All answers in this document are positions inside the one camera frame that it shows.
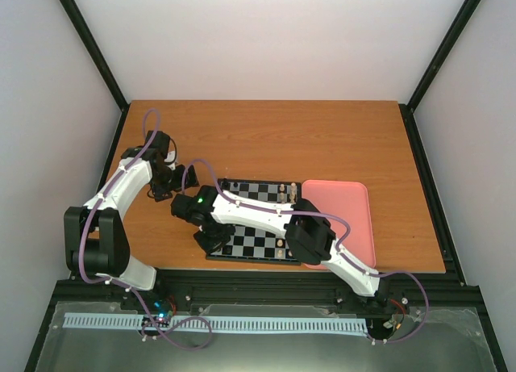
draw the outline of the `black metal frame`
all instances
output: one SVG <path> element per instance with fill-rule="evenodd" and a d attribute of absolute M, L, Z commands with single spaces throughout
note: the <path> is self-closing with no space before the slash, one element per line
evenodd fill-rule
<path fill-rule="evenodd" d="M 105 183 L 114 159 L 114 152 L 127 117 L 129 104 L 125 101 L 77 4 L 73 0 L 60 1 L 122 112 L 102 172 L 100 187 Z M 507 370 L 507 367 L 480 289 L 476 286 L 465 285 L 455 245 L 414 120 L 414 112 L 418 104 L 422 101 L 424 94 L 480 1 L 464 1 L 409 102 L 400 104 L 399 107 L 446 267 L 445 274 L 419 274 L 418 279 L 424 285 L 432 306 L 474 307 L 477 309 L 495 365 L 498 370 L 504 371 Z M 212 303 L 297 304 L 323 306 L 338 313 L 352 312 L 367 319 L 375 318 L 375 314 L 360 308 L 349 287 L 334 274 L 160 270 L 160 277 L 162 282 L 171 287 L 171 292 L 176 296 L 178 308 L 192 313 L 195 313 L 199 307 L 205 307 Z M 423 304 L 420 291 L 412 280 L 403 275 L 394 275 L 390 279 L 390 290 L 394 295 L 404 295 L 415 306 Z M 190 296 L 189 301 L 185 298 L 187 295 Z M 144 298 L 148 299 L 150 303 L 155 295 L 146 293 Z M 342 303 L 337 302 L 337 299 L 340 298 L 343 299 Z M 36 367 L 48 325 L 56 303 L 59 301 L 123 301 L 123 306 L 126 308 L 140 309 L 137 301 L 118 287 L 86 285 L 80 280 L 75 280 L 75 276 L 69 280 L 57 282 L 25 371 L 34 370 Z"/>

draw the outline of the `chessboard square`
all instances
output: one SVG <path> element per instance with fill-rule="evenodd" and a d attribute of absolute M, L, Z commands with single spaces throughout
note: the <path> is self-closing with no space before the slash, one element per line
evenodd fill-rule
<path fill-rule="evenodd" d="M 233 245 L 243 245 L 243 236 L 233 236 Z"/>
<path fill-rule="evenodd" d="M 254 247 L 243 247 L 242 256 L 243 257 L 254 257 L 255 248 Z"/>
<path fill-rule="evenodd" d="M 276 250 L 275 249 L 264 249 L 264 257 L 276 257 Z"/>
<path fill-rule="evenodd" d="M 244 250 L 244 247 L 239 245 L 238 247 L 233 247 L 233 249 L 228 253 L 228 255 L 232 255 L 233 257 L 241 257 L 243 255 L 243 250 Z"/>
<path fill-rule="evenodd" d="M 245 227 L 243 225 L 235 225 L 235 236 L 243 236 L 245 234 Z"/>
<path fill-rule="evenodd" d="M 263 229 L 256 229 L 255 230 L 255 236 L 256 237 L 265 237 L 265 234 L 267 232 L 265 232 Z"/>
<path fill-rule="evenodd" d="M 252 247 L 255 245 L 255 237 L 254 236 L 245 236 L 243 239 L 244 247 Z"/>
<path fill-rule="evenodd" d="M 223 247 L 223 255 L 235 255 L 235 250 L 240 251 L 242 247 L 235 247 L 232 245 L 225 245 Z"/>
<path fill-rule="evenodd" d="M 276 237 L 266 237 L 265 238 L 265 247 L 269 247 L 271 249 L 276 247 Z"/>
<path fill-rule="evenodd" d="M 265 247 L 265 238 L 255 237 L 255 247 Z"/>
<path fill-rule="evenodd" d="M 258 194 L 258 199 L 259 199 L 260 201 L 267 201 L 267 200 L 268 200 L 268 193 L 266 193 L 266 192 L 260 192 L 260 193 Z"/>
<path fill-rule="evenodd" d="M 265 248 L 263 247 L 255 247 L 254 257 L 264 257 Z"/>
<path fill-rule="evenodd" d="M 243 235 L 254 237 L 256 235 L 256 230 L 253 227 L 246 227 L 245 230 L 243 231 Z"/>

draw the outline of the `checkered board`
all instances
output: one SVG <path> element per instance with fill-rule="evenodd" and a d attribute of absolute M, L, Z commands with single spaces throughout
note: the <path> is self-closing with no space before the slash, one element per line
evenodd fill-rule
<path fill-rule="evenodd" d="M 279 188 L 285 185 L 285 201 L 288 203 L 290 198 L 290 184 L 292 182 L 258 182 L 245 180 L 227 179 L 223 186 L 223 180 L 218 180 L 223 190 L 229 190 L 233 194 L 267 201 L 269 203 L 280 203 Z M 298 198 L 301 197 L 301 183 L 296 182 L 298 187 Z M 289 245 L 282 240 L 282 245 L 278 244 L 279 237 L 260 229 L 235 225 L 235 235 L 231 237 L 222 249 L 206 255 L 206 259 L 219 261 L 258 261 L 266 263 L 281 263 L 290 265 L 300 265 L 301 263 L 291 256 Z"/>

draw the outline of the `black square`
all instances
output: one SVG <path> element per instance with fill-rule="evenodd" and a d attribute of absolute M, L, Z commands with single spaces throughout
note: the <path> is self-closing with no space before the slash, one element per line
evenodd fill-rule
<path fill-rule="evenodd" d="M 255 237 L 255 247 L 265 247 L 265 238 Z"/>
<path fill-rule="evenodd" d="M 233 245 L 243 245 L 243 236 L 233 236 Z"/>
<path fill-rule="evenodd" d="M 243 234 L 245 236 L 254 236 L 256 234 L 256 230 L 253 227 L 246 227 L 243 230 Z"/>
<path fill-rule="evenodd" d="M 264 251 L 264 257 L 276 257 L 276 250 L 275 249 L 266 248 L 265 251 Z"/>
<path fill-rule="evenodd" d="M 255 255 L 255 248 L 254 247 L 244 247 L 242 255 L 245 257 L 253 257 Z"/>

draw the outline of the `pink tray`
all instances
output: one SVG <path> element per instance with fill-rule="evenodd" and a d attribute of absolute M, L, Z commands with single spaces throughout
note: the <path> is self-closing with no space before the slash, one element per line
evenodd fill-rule
<path fill-rule="evenodd" d="M 343 242 L 356 257 L 369 267 L 377 259 L 372 241 L 371 215 L 369 213 L 368 190 L 359 182 L 308 180 L 302 184 L 302 197 L 310 200 L 322 213 L 346 220 L 352 232 Z M 346 228 L 330 220 L 331 229 L 340 237 Z"/>

